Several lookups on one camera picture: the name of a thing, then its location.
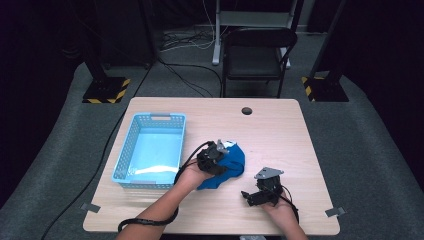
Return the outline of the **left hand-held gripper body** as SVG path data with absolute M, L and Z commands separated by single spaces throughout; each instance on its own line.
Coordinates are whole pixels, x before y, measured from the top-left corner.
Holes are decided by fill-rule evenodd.
M 229 153 L 222 143 L 220 139 L 208 142 L 208 147 L 197 154 L 197 164 L 202 171 L 211 172 L 215 166 L 221 166 L 219 162 Z

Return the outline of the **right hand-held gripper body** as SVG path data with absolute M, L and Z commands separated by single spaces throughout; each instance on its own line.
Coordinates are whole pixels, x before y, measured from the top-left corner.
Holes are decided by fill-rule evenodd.
M 263 167 L 256 175 L 256 186 L 261 200 L 278 200 L 283 192 L 280 176 L 282 170 Z

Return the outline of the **blue cloth garment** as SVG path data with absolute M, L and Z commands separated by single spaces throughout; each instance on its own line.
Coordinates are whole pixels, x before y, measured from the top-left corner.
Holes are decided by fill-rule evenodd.
M 217 189 L 225 181 L 239 177 L 244 172 L 245 154 L 239 145 L 237 144 L 227 150 L 229 153 L 219 162 L 219 165 L 226 166 L 228 170 L 222 175 L 213 175 L 211 172 L 207 172 L 212 175 L 212 178 L 205 180 L 198 187 L 198 190 Z

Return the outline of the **light blue plastic basket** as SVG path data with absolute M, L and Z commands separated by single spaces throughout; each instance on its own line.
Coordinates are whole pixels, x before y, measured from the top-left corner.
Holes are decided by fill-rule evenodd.
M 111 179 L 123 188 L 169 189 L 179 171 L 186 115 L 133 115 Z

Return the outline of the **person's right hand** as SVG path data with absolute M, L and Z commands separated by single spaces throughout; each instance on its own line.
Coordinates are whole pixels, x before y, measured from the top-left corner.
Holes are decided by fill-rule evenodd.
M 261 208 L 275 223 L 297 222 L 292 206 L 287 202 L 287 200 L 288 198 L 286 194 L 282 193 L 276 204 L 265 203 L 261 205 Z

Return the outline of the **person's left hand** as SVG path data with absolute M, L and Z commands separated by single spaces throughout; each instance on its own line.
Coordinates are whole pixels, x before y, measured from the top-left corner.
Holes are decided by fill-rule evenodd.
M 198 167 L 197 161 L 194 160 L 186 166 L 175 187 L 184 191 L 193 191 L 209 178 L 211 178 L 211 175 L 202 171 Z

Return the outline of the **black folding chair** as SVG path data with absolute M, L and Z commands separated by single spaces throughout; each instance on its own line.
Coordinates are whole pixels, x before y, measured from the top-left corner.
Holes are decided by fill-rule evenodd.
M 289 54 L 298 36 L 290 28 L 240 28 L 223 41 L 221 96 L 227 97 L 228 81 L 277 81 L 282 92 Z

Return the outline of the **black stand with striped base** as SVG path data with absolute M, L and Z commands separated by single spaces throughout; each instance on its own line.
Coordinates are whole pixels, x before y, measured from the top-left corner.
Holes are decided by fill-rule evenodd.
M 345 4 L 348 0 L 341 0 L 337 12 L 332 20 L 327 36 L 318 53 L 315 63 L 308 77 L 302 79 L 306 95 L 311 102 L 348 102 L 349 99 L 345 94 L 340 78 L 343 75 L 344 53 L 339 54 L 338 59 L 330 67 L 328 74 L 324 78 L 316 77 L 316 73 L 324 64 L 326 56 L 329 53 L 330 42 L 333 38 L 334 31 L 337 27 L 340 16 L 343 13 Z
M 79 10 L 81 48 L 84 62 L 92 76 L 92 81 L 83 95 L 88 103 L 117 103 L 123 98 L 130 80 L 126 77 L 108 76 L 101 62 L 101 48 L 104 38 L 96 0 L 81 0 Z

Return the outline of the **white metal stand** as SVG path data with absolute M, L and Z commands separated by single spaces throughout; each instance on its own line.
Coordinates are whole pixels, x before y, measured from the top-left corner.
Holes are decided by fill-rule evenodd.
M 214 51 L 212 64 L 220 63 L 221 34 L 224 28 L 249 27 L 249 28 L 282 28 L 287 27 L 295 31 L 298 26 L 304 0 L 290 0 L 288 12 L 253 12 L 240 10 L 222 10 L 221 0 L 216 0 Z

